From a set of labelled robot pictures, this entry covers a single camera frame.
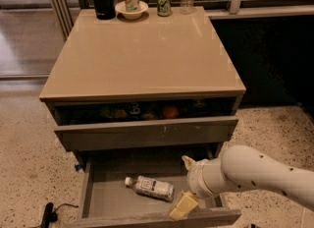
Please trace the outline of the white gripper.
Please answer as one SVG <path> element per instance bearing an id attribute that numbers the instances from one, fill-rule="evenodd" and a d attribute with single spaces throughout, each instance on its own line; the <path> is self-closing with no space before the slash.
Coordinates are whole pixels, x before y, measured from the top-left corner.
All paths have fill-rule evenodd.
<path id="1" fill-rule="evenodd" d="M 191 157 L 183 155 L 182 161 L 187 170 L 186 180 L 189 191 L 181 192 L 175 205 L 170 209 L 169 216 L 175 221 L 183 219 L 194 210 L 198 206 L 198 199 L 214 197 L 214 193 L 205 184 L 203 177 L 203 170 L 208 160 L 195 161 Z"/>

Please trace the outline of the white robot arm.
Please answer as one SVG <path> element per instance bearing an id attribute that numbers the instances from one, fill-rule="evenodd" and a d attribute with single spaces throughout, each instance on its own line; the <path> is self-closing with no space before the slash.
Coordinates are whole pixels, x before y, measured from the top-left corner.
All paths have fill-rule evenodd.
<path id="1" fill-rule="evenodd" d="M 182 157 L 188 190 L 171 207 L 173 220 L 184 219 L 201 200 L 226 192 L 265 190 L 314 210 L 314 172 L 285 165 L 247 145 L 233 145 L 220 157 L 195 161 Z"/>

